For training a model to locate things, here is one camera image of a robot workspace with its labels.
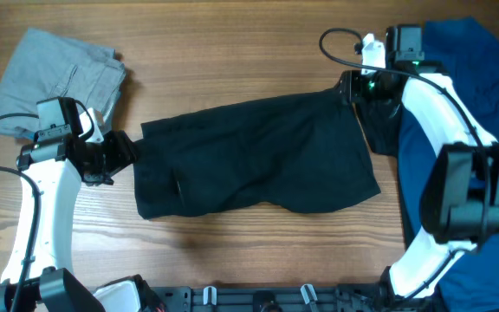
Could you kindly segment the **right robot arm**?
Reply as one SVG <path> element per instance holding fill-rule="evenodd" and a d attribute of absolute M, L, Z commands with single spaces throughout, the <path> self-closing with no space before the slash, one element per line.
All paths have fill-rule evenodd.
<path fill-rule="evenodd" d="M 337 85 L 345 104 L 392 105 L 410 114 L 426 138 L 428 178 L 415 192 L 420 226 L 405 254 L 385 269 L 377 303 L 411 306 L 432 296 L 466 255 L 499 234 L 499 142 L 458 98 L 438 62 L 400 62 L 398 69 L 356 65 Z"/>

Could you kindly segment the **black shorts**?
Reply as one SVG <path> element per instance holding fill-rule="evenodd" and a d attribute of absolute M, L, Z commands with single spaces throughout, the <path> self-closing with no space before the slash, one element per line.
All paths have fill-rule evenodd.
<path fill-rule="evenodd" d="M 326 213 L 379 193 L 360 125 L 333 88 L 151 121 L 142 133 L 133 170 L 145 219 L 262 202 Z"/>

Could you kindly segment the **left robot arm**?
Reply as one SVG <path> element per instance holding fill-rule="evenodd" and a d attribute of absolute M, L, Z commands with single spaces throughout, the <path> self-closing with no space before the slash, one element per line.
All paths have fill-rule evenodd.
<path fill-rule="evenodd" d="M 111 185 L 138 158 L 122 131 L 84 140 L 75 133 L 38 133 L 17 158 L 23 200 L 13 251 L 0 281 L 0 311 L 140 311 L 136 281 L 127 277 L 95 292 L 72 269 L 72 223 L 82 185 Z"/>

